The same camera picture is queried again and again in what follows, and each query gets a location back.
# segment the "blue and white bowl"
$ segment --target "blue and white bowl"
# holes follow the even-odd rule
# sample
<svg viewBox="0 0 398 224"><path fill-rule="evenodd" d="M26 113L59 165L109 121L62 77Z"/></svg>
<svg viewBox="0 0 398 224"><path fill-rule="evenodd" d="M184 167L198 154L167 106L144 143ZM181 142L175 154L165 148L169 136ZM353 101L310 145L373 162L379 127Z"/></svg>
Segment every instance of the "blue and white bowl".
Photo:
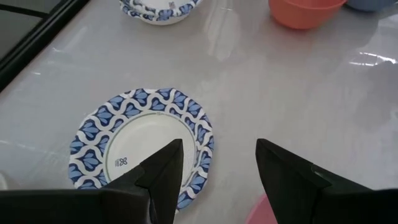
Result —
<svg viewBox="0 0 398 224"><path fill-rule="evenodd" d="M159 16L143 14L130 6L125 5L122 1L120 1L120 9L122 10L122 12L126 13L127 15L133 18L137 18L146 23L158 26L171 25L176 22L180 22L181 20L185 19L188 16L188 14L186 14L178 17L159 17Z"/></svg>
<svg viewBox="0 0 398 224"><path fill-rule="evenodd" d="M129 16L155 25L169 25L186 18L201 0L120 0L121 9Z"/></svg>

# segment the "orange bowl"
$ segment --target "orange bowl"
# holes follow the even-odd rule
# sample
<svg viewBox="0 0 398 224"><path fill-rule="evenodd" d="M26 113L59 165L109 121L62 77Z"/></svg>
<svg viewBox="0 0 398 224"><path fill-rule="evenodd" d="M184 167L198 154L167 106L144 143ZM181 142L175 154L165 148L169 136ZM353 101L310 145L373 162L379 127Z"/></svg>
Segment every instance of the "orange bowl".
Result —
<svg viewBox="0 0 398 224"><path fill-rule="evenodd" d="M276 21L293 29L310 29L330 19L346 0L269 0Z"/></svg>

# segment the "table surface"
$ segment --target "table surface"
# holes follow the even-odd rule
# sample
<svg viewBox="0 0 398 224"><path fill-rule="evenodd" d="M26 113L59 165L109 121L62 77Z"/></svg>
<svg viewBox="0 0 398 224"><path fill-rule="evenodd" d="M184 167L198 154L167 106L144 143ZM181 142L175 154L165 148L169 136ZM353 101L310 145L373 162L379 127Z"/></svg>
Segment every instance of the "table surface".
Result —
<svg viewBox="0 0 398 224"><path fill-rule="evenodd" d="M264 192L257 138L397 187L396 12L344 8L297 31L267 1L218 0L157 27L91 1L0 93L0 170L23 189L72 188L68 146L88 113L127 90L175 87L204 107L216 143L209 182L176 223L243 223Z"/></svg>

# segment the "pink bowl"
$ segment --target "pink bowl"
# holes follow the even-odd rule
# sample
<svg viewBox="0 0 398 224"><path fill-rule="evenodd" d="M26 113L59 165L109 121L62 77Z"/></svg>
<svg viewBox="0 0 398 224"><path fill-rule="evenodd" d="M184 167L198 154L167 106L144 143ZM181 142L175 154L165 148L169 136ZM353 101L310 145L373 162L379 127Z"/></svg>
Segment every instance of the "pink bowl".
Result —
<svg viewBox="0 0 398 224"><path fill-rule="evenodd" d="M278 224L266 194L252 208L245 224Z"/></svg>
<svg viewBox="0 0 398 224"><path fill-rule="evenodd" d="M269 0L271 14L294 29L310 29L330 19L346 0Z"/></svg>

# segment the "paper plate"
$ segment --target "paper plate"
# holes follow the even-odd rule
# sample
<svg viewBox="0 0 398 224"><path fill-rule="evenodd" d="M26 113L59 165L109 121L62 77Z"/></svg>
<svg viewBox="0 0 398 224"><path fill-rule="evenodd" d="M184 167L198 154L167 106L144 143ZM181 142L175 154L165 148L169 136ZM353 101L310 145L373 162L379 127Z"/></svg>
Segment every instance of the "paper plate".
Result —
<svg viewBox="0 0 398 224"><path fill-rule="evenodd" d="M173 88L129 91L89 114L70 144L69 178L99 189L176 138L184 148L178 212L206 184L214 138L202 107Z"/></svg>

